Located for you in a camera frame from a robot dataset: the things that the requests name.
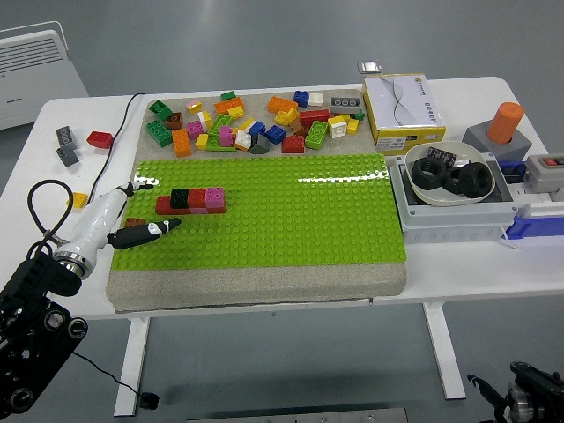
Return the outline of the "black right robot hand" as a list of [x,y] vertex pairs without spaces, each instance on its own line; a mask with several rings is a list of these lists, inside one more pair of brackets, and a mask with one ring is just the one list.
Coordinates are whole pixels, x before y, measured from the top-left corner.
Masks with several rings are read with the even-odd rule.
[[488,382],[476,375],[467,375],[468,381],[479,391],[480,395],[493,407],[493,422],[507,423],[505,411],[508,407],[508,400],[498,393]]

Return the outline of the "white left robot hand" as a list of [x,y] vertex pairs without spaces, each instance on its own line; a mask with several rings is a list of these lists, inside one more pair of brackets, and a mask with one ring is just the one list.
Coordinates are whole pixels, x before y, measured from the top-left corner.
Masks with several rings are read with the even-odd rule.
[[149,184],[130,182],[98,197],[85,208],[71,232],[70,240],[57,248],[54,259],[85,279],[93,272],[97,252],[110,244],[114,249],[128,249],[159,239],[181,224],[178,218],[112,231],[129,197],[140,189],[151,189]]

